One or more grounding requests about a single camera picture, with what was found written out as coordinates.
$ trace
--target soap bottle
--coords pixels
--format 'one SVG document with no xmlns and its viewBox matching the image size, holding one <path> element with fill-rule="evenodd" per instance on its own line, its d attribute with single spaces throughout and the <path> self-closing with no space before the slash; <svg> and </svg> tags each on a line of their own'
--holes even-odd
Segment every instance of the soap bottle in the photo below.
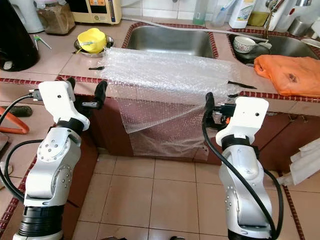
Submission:
<svg viewBox="0 0 320 240">
<path fill-rule="evenodd" d="M 233 29 L 244 29 L 247 26 L 250 14 L 256 0 L 238 0 L 234 6 L 229 25 Z"/>
<path fill-rule="evenodd" d="M 193 24 L 196 24 L 196 25 L 205 24 L 208 1 L 209 0 L 196 0 L 193 21 L 192 21 Z"/>
</svg>

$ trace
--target glass jar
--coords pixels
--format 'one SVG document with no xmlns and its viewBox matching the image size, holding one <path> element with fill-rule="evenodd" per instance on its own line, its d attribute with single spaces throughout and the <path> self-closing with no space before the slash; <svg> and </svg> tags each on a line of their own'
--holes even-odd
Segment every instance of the glass jar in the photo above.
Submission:
<svg viewBox="0 0 320 240">
<path fill-rule="evenodd" d="M 47 34 L 67 34 L 75 21 L 65 0 L 36 0 L 36 13 Z"/>
</svg>

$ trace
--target kitchen sink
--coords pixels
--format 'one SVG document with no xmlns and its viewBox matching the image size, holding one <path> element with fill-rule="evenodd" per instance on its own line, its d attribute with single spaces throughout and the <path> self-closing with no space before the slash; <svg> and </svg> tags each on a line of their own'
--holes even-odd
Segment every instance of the kitchen sink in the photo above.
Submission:
<svg viewBox="0 0 320 240">
<path fill-rule="evenodd" d="M 127 48 L 214 58 L 210 36 L 203 31 L 180 31 L 158 26 L 140 26 L 133 29 Z"/>
<path fill-rule="evenodd" d="M 250 35 L 254 37 L 262 37 L 262 35 L 260 34 Z M 232 45 L 236 35 L 230 34 L 228 37 Z M 317 55 L 311 50 L 311 48 L 308 47 L 308 45 L 306 45 L 298 39 L 288 36 L 273 35 L 269 35 L 268 39 L 269 43 L 272 44 L 272 48 L 270 49 L 270 54 L 272 55 L 282 55 L 288 57 L 311 57 L 314 59 L 319 59 Z M 244 64 L 254 63 L 254 60 L 251 60 L 251 62 L 247 62 L 245 59 L 239 57 L 237 54 L 235 54 L 235 56 L 239 61 L 243 62 Z"/>
</svg>

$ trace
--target white bowl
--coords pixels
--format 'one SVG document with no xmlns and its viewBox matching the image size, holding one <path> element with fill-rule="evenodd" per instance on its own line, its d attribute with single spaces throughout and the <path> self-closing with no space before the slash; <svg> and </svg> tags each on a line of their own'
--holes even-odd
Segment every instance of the white bowl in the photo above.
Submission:
<svg viewBox="0 0 320 240">
<path fill-rule="evenodd" d="M 249 53 L 255 45 L 254 40 L 245 36 L 236 36 L 233 41 L 233 49 L 241 54 Z"/>
</svg>

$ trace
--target orange plastic bag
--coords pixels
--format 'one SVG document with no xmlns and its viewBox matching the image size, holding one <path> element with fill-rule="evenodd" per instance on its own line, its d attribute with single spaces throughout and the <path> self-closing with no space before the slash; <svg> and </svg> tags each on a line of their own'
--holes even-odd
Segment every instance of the orange plastic bag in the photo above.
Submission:
<svg viewBox="0 0 320 240">
<path fill-rule="evenodd" d="M 254 60 L 254 70 L 283 96 L 320 97 L 320 60 L 261 55 Z"/>
</svg>

